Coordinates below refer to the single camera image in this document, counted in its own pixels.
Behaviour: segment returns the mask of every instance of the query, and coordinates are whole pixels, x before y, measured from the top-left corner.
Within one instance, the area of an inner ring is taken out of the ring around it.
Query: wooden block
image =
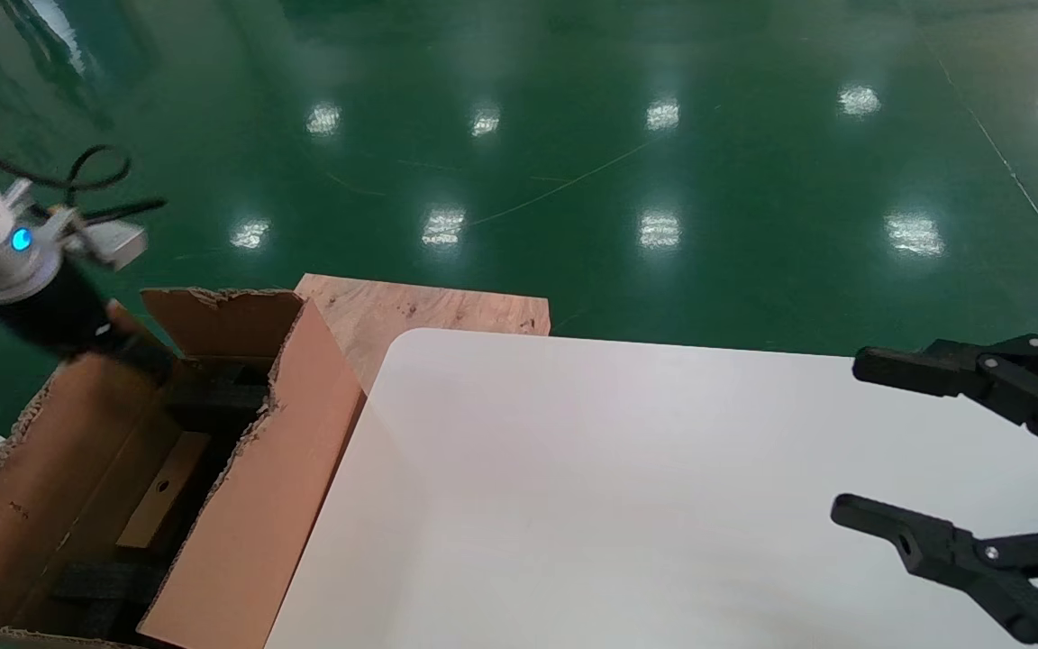
[[[184,432],[179,436],[177,442],[170,449],[170,454],[162,463],[160,472],[152,481],[152,486],[146,489],[139,507],[136,507],[135,512],[131,514],[131,520],[127,522],[127,529],[122,530],[122,535],[115,545],[140,547],[140,549],[149,546],[162,525],[162,518],[165,518],[170,512],[170,507],[174,506],[179,493],[186,486],[190,474],[194,472],[209,441],[209,436],[201,433]]]
[[[551,332],[545,298],[312,274],[302,276],[296,293],[315,301],[366,393],[387,348],[404,331],[433,327],[537,336]]]

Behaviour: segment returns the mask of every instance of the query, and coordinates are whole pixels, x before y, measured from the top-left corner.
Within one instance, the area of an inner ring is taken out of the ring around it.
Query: white tabletop
[[[828,513],[852,492],[1038,531],[1038,439],[850,366],[405,333],[267,647],[1017,646]]]

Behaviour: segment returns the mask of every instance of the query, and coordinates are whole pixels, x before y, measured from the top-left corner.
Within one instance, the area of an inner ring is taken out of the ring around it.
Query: cardboard box
[[[261,649],[362,406],[313,304],[288,291],[144,291],[189,358],[269,368],[270,399],[235,447],[139,624],[186,649]],[[115,545],[182,431],[168,387],[109,358],[61,366],[0,447],[0,646],[119,646],[70,638],[81,606],[50,598],[75,562]]]

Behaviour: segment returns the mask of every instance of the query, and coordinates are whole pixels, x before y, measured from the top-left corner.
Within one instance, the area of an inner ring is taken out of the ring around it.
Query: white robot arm
[[[71,180],[51,181],[0,166],[24,178],[0,194],[0,322],[18,336],[70,358],[83,352],[107,354],[136,366],[160,382],[169,377],[173,357],[145,344],[139,333],[120,331],[108,319],[103,298],[75,268],[69,253],[117,270],[146,248],[143,228],[119,221],[120,216],[157,209],[165,201],[134,202],[99,213],[79,213],[73,205],[50,213],[30,197],[31,183],[66,190],[103,188],[127,175],[129,163],[104,181],[75,182],[92,147],[76,161]]]

